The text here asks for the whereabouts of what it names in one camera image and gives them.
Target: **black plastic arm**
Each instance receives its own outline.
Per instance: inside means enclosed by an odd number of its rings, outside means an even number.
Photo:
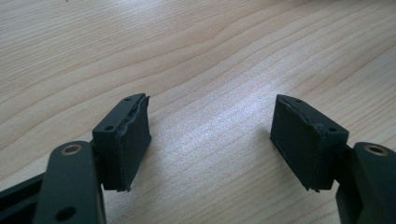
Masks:
[[[276,97],[271,140],[306,189],[330,189],[342,223],[394,223],[396,153],[371,143],[347,146],[348,131],[307,103]]]
[[[46,173],[0,192],[0,223],[106,223],[101,185],[129,190],[149,146],[149,98],[120,101],[88,142],[54,149]]]

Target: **screw hole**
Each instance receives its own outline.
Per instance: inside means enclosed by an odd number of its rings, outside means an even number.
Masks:
[[[369,151],[377,156],[388,156],[388,152],[382,147],[365,146],[364,149],[366,149],[367,151]]]
[[[107,127],[105,127],[105,131],[111,131],[111,130],[113,130],[113,126],[107,126]]]
[[[58,221],[66,221],[70,219],[76,213],[76,208],[74,207],[66,207],[56,214],[56,220]]]
[[[82,150],[81,145],[69,145],[67,147],[64,147],[62,149],[61,153],[64,156],[70,156],[70,155],[78,153],[80,150]]]

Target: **wooden table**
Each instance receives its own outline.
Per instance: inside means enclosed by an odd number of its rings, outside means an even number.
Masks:
[[[339,223],[270,142],[275,98],[396,148],[396,2],[2,1],[0,190],[139,92],[152,142],[108,223]]]

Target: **light wood surface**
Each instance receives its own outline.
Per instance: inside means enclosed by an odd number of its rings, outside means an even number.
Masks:
[[[339,223],[271,144],[275,98],[396,148],[396,2],[1,1],[0,190],[140,92],[152,142],[108,223]]]

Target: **small hole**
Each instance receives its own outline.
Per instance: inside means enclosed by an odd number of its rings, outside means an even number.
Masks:
[[[388,156],[388,152],[382,147],[365,146],[364,148],[377,156]]]
[[[107,127],[105,127],[105,131],[111,131],[111,130],[113,130],[113,126],[107,126]]]
[[[66,153],[73,153],[73,152],[75,152],[75,151],[77,151],[78,150],[78,147],[77,146],[71,146],[71,147],[67,147],[65,150],[64,150],[64,152],[66,152]]]
[[[66,207],[56,214],[56,220],[58,221],[66,221],[70,219],[76,213],[76,208],[74,207]]]
[[[74,144],[74,145],[69,145],[67,147],[64,147],[62,149],[61,153],[64,156],[70,156],[70,155],[78,153],[80,150],[82,150],[82,145]]]

